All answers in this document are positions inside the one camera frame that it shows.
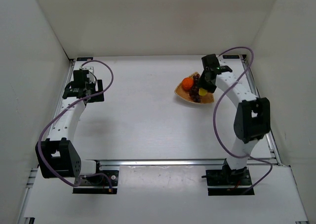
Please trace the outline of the yellow fake lemon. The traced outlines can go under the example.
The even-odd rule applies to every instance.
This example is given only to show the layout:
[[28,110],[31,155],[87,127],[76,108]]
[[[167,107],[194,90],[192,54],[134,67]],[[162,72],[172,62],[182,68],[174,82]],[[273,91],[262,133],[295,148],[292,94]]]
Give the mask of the yellow fake lemon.
[[203,88],[199,88],[198,94],[199,96],[206,96],[208,94],[208,91]]

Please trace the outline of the dark red fake grapes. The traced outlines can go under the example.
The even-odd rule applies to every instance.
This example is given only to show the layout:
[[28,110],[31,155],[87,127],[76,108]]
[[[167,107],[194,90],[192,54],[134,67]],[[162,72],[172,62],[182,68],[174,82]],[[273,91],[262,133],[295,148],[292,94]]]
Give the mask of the dark red fake grapes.
[[199,81],[200,75],[195,74],[193,75],[193,86],[189,90],[189,96],[193,102],[200,103],[201,102],[201,97],[199,95],[199,87],[198,87],[198,81]]

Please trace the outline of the orange fake fruit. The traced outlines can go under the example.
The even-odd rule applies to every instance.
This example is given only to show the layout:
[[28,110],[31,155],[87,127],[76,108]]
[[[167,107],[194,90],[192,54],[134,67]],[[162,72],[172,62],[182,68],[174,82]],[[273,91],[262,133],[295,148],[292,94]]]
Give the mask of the orange fake fruit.
[[190,90],[194,85],[194,80],[191,77],[186,77],[182,80],[182,88],[186,91]]

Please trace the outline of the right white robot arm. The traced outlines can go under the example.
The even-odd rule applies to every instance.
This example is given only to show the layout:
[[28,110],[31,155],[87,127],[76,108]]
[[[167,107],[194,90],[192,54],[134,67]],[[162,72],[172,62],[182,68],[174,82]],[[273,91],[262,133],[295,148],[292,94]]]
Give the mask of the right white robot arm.
[[247,90],[229,66],[220,64],[215,54],[206,55],[201,60],[203,72],[198,87],[208,92],[221,89],[222,96],[227,96],[237,109],[233,147],[226,151],[228,156],[222,169],[210,171],[206,178],[213,186],[241,183],[253,148],[271,130],[270,102]]

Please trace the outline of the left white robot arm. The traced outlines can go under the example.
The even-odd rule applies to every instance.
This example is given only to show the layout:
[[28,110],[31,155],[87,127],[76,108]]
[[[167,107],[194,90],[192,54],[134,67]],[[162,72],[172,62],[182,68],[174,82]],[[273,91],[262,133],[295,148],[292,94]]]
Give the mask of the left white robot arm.
[[96,79],[93,71],[79,69],[73,72],[73,80],[64,89],[59,109],[59,112],[65,113],[53,123],[47,138],[41,142],[45,160],[63,178],[79,178],[98,171],[97,162],[82,160],[73,145],[79,118],[87,104],[104,101],[104,96],[98,95],[95,99],[85,99],[72,105],[81,98],[103,90],[102,81]]

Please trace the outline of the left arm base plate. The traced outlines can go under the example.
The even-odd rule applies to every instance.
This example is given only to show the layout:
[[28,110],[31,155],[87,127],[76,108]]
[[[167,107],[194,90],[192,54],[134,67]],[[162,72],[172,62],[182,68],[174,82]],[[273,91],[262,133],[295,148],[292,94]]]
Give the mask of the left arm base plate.
[[73,194],[108,194],[115,195],[118,192],[119,167],[97,168],[98,173],[105,174],[111,181],[112,188],[109,186],[108,180],[104,176],[82,177],[76,178],[75,184],[80,186],[73,187]]

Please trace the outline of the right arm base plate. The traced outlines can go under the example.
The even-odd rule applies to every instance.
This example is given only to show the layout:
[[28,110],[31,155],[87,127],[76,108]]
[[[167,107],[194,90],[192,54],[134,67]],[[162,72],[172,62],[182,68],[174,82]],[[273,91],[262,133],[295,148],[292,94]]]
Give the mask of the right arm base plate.
[[249,169],[236,176],[224,175],[223,170],[206,170],[201,176],[206,180],[208,196],[252,196],[255,195]]

